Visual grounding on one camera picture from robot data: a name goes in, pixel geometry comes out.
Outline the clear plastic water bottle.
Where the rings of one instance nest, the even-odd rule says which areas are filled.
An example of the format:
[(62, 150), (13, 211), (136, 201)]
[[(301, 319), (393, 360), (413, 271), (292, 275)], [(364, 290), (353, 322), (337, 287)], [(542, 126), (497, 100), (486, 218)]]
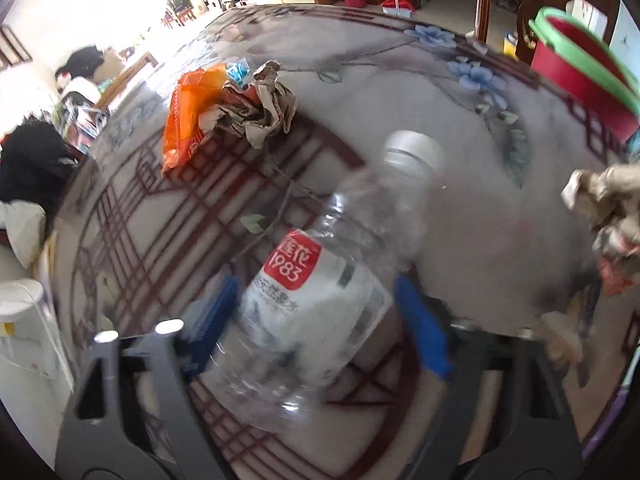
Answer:
[(281, 238), (213, 355), (214, 395), (236, 419), (279, 431), (314, 409), (390, 310), (396, 278), (422, 247), (444, 161), (430, 136), (396, 131), (309, 229)]

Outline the brown paper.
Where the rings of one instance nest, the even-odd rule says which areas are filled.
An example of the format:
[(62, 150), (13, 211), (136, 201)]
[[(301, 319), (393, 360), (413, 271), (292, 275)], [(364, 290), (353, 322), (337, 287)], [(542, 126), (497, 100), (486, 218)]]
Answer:
[(204, 133), (224, 132), (247, 140), (261, 150), (278, 133), (288, 134), (297, 112), (297, 98), (280, 81), (281, 65), (269, 60), (252, 73), (245, 89), (230, 80), (222, 86), (220, 101), (198, 118)]

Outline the paper wad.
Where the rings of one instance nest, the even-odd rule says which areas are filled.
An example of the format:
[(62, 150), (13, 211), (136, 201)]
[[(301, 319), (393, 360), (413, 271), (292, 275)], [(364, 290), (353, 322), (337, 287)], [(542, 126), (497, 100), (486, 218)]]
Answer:
[(586, 216), (594, 233), (604, 292), (617, 296), (639, 283), (639, 167), (574, 171), (563, 188), (567, 209)]

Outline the orange plastic snack bag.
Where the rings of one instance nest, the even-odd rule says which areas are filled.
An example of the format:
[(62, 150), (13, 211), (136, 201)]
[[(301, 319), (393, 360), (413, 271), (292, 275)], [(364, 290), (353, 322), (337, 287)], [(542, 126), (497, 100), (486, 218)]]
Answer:
[(220, 102), (227, 81), (224, 64), (191, 70), (178, 79), (165, 122), (162, 174), (186, 166), (198, 150), (205, 138), (200, 116)]

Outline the white desk lamp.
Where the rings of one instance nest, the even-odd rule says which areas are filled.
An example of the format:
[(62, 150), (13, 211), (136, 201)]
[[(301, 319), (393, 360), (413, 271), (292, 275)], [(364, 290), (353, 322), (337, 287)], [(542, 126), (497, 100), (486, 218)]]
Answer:
[(62, 412), (75, 379), (48, 299), (32, 278), (1, 284), (1, 357), (45, 379)]

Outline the white cushion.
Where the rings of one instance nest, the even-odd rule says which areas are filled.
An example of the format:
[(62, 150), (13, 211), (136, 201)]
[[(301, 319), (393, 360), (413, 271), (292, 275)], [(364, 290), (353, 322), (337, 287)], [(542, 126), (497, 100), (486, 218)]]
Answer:
[(18, 262), (28, 269), (38, 258), (46, 234), (46, 212), (36, 203), (1, 203), (1, 229), (6, 231)]

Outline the floral patterned tablecloth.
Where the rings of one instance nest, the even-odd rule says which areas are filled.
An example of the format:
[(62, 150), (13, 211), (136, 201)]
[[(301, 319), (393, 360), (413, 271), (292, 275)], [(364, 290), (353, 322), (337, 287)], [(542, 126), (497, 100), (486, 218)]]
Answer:
[(55, 219), (66, 479), (578, 479), (639, 293), (568, 185), (625, 138), (527, 66), (335, 6), (216, 18)]

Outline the black clothing pile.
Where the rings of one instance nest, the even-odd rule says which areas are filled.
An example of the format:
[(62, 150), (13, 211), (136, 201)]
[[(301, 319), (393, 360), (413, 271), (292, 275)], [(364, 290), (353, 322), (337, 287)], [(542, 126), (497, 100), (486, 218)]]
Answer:
[(25, 118), (1, 142), (1, 201), (33, 203), (52, 217), (78, 165), (54, 125)]

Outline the magazine rack with magazines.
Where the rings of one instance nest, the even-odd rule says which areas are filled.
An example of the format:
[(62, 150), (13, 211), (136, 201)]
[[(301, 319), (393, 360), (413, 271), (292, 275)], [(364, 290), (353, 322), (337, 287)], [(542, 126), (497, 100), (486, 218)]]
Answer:
[(109, 117), (82, 94), (72, 91), (55, 105), (51, 122), (68, 144), (88, 154)]

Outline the wooden sofa bench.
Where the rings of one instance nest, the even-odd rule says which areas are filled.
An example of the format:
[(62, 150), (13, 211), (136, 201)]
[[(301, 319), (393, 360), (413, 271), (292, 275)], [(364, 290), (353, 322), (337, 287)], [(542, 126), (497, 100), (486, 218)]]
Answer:
[(114, 101), (127, 87), (127, 84), (134, 79), (134, 76), (143, 70), (145, 66), (150, 64), (151, 66), (157, 66), (157, 59), (150, 52), (145, 52), (141, 58), (130, 66), (126, 67), (124, 71), (119, 74), (114, 81), (106, 88), (101, 94), (99, 101), (96, 102), (96, 108), (106, 112), (111, 102)]

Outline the black plush toy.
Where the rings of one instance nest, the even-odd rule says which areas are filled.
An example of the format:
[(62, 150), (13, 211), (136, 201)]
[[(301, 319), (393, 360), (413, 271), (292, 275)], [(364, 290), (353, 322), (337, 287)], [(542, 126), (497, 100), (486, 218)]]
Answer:
[(94, 72), (104, 63), (104, 54), (96, 46), (81, 48), (70, 55), (67, 62), (59, 67), (54, 76), (56, 79), (68, 75), (70, 78), (91, 78)]

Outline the red bin with green rim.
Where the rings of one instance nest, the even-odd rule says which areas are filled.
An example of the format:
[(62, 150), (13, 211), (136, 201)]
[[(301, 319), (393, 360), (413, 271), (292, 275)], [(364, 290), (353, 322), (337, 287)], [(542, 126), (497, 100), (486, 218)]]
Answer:
[(530, 67), (596, 114), (617, 141), (639, 129), (639, 81), (610, 47), (559, 9), (545, 6), (528, 22), (536, 36)]

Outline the red dustpan with broom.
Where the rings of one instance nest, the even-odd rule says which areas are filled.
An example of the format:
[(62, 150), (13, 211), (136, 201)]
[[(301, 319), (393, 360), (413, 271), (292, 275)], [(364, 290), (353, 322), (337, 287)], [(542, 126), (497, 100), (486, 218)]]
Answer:
[(385, 0), (381, 6), (384, 14), (396, 16), (396, 18), (412, 18), (414, 12), (408, 0)]

